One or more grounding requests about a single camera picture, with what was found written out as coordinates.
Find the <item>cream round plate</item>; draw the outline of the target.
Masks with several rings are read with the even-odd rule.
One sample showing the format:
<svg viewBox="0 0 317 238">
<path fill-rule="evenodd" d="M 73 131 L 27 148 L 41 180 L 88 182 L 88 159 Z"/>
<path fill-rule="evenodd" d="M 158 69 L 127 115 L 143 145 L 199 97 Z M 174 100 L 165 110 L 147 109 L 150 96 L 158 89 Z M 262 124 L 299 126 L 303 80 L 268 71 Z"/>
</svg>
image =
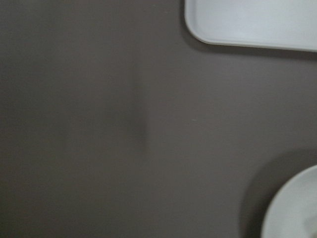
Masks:
<svg viewBox="0 0 317 238">
<path fill-rule="evenodd" d="M 276 193 L 265 214 L 262 238 L 317 236 L 317 167 L 293 176 Z"/>
</svg>

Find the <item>cream rabbit serving tray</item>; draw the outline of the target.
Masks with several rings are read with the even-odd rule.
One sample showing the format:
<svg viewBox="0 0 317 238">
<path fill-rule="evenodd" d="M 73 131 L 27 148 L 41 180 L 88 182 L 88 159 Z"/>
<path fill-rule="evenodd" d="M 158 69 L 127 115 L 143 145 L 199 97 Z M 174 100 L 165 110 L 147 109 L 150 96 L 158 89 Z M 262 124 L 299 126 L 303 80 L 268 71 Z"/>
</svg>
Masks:
<svg viewBox="0 0 317 238">
<path fill-rule="evenodd" d="M 317 50 L 315 0 L 186 0 L 184 18 L 210 45 Z"/>
</svg>

